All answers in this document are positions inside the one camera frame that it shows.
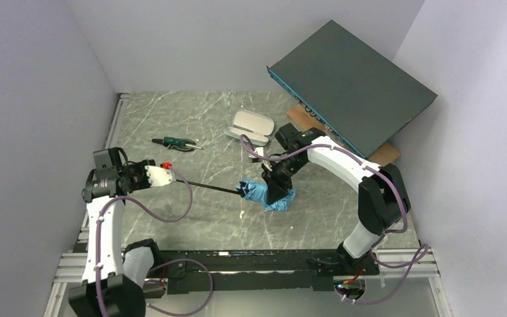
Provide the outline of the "light blue folding umbrella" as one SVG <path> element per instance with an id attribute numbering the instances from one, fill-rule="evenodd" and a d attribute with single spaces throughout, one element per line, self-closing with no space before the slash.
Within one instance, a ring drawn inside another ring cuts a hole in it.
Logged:
<path id="1" fill-rule="evenodd" d="M 293 199 L 296 197 L 296 188 L 292 187 L 291 189 L 287 190 L 285 196 L 279 198 L 273 203 L 270 203 L 269 186 L 264 182 L 254 182 L 249 179 L 240 180 L 235 190 L 222 188 L 218 186 L 210 186 L 207 184 L 200 184 L 191 181 L 188 181 L 188 184 L 191 186 L 197 186 L 201 188 L 207 188 L 210 190 L 225 192 L 228 194 L 239 195 L 241 198 L 247 201 L 262 204 L 264 210 L 266 211 L 286 211 L 290 206 L 290 204 L 292 203 Z"/>

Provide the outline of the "mint green umbrella case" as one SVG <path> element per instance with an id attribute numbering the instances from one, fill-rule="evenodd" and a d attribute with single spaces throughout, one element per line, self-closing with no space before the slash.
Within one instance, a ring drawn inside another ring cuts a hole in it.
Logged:
<path id="1" fill-rule="evenodd" d="M 270 142 L 274 128 L 275 122 L 271 118 L 240 108 L 233 112 L 230 125 L 223 129 L 223 133 L 235 139 L 244 134 L 256 147 L 264 147 Z"/>

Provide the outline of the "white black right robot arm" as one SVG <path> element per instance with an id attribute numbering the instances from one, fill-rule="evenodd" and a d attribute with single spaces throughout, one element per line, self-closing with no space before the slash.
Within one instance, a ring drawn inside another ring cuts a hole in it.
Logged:
<path id="1" fill-rule="evenodd" d="M 357 266 L 393 231 L 394 224 L 402 223 L 399 232 L 407 229 L 411 204 L 401 173 L 394 164 L 381 166 L 361 158 L 314 127 L 299 131 L 288 123 L 278 129 L 275 137 L 285 154 L 262 164 L 267 203 L 283 201 L 292 191 L 292 177 L 308 163 L 330 171 L 356 191 L 358 223 L 337 249 L 341 264 Z"/>

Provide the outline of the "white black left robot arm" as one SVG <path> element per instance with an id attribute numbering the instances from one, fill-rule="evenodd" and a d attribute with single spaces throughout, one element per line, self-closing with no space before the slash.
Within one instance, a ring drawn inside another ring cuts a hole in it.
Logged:
<path id="1" fill-rule="evenodd" d="M 144 316 L 144 278 L 154 264 L 154 243 L 140 242 L 123 263 L 121 223 L 126 197 L 150 186 L 146 162 L 129 162 L 112 147 L 93 154 L 82 198 L 89 220 L 88 253 L 81 285 L 68 292 L 77 316 Z"/>

